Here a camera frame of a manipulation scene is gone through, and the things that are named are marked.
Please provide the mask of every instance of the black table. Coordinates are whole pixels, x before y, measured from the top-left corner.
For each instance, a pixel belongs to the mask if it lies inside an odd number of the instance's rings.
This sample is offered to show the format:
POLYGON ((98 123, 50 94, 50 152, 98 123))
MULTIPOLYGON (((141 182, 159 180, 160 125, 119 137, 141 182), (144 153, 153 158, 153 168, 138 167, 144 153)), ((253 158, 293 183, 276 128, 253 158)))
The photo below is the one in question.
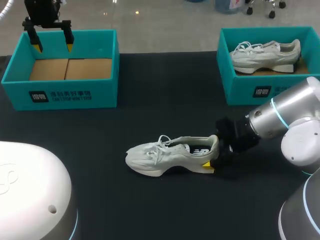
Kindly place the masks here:
POLYGON ((261 142, 223 176, 129 169, 126 150, 169 137, 209 136, 227 106, 215 52, 121 54, 118 107, 16 112, 0 88, 0 140, 48 149, 65 164, 84 240, 278 240, 284 201, 307 179, 261 142))

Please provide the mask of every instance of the small hole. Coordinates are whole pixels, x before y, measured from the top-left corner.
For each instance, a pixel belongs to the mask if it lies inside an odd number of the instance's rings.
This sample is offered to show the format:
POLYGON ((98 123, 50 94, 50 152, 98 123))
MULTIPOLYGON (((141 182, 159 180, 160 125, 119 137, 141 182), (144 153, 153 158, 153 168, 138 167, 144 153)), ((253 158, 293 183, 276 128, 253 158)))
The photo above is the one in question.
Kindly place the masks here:
POLYGON ((50 205, 50 206, 48 207, 48 210, 49 210, 49 212, 52 213, 52 214, 56 214, 56 213, 57 213, 57 209, 56 209, 56 207, 53 206, 53 205, 50 205))
POLYGON ((258 117, 258 116, 260 116, 260 115, 262 115, 262 113, 261 113, 261 111, 259 111, 259 110, 254 113, 254 116, 255 116, 255 117, 258 117))

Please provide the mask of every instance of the shoe insole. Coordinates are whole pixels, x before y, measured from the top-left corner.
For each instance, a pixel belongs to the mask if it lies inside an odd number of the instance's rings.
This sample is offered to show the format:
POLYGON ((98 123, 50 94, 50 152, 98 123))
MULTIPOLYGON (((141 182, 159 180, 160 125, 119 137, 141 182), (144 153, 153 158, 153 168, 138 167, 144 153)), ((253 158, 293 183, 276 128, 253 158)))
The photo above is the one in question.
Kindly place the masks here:
POLYGON ((205 155, 207 154, 211 147, 205 145, 190 145, 190 153, 193 155, 205 155))

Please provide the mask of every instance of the shoe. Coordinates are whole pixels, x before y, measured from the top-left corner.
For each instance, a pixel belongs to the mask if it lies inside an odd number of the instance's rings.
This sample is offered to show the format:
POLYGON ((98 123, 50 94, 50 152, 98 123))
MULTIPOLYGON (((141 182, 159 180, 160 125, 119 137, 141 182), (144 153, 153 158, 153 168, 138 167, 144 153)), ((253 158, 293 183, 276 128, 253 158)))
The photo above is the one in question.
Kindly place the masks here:
POLYGON ((230 52, 234 70, 243 74, 253 74, 262 68, 294 73, 300 55, 301 46, 298 39, 288 44, 271 41, 267 44, 251 45, 250 42, 244 41, 230 52))
POLYGON ((125 163, 137 173, 159 177, 168 169, 181 166, 192 172, 213 174, 210 160, 219 155, 219 140, 210 137, 183 136, 171 140, 161 135, 158 142, 142 144, 129 149, 125 163))

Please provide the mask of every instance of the tiled floor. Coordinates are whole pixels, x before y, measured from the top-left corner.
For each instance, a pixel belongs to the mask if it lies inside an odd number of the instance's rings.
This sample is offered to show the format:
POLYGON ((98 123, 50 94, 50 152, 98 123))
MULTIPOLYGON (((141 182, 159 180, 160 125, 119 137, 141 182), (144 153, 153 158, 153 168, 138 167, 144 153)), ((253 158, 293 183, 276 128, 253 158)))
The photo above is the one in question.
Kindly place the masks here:
MULTIPOLYGON (((0 0, 0 8, 7 0, 0 0)), ((221 14, 214 0, 67 0, 61 20, 71 20, 73 29, 116 29, 121 53, 193 52, 217 49, 220 29, 250 26, 313 26, 320 33, 320 0, 286 0, 268 19, 264 3, 257 0, 251 16, 221 14)), ((0 21, 0 55, 12 54, 28 15, 24 1, 15 0, 0 21)))

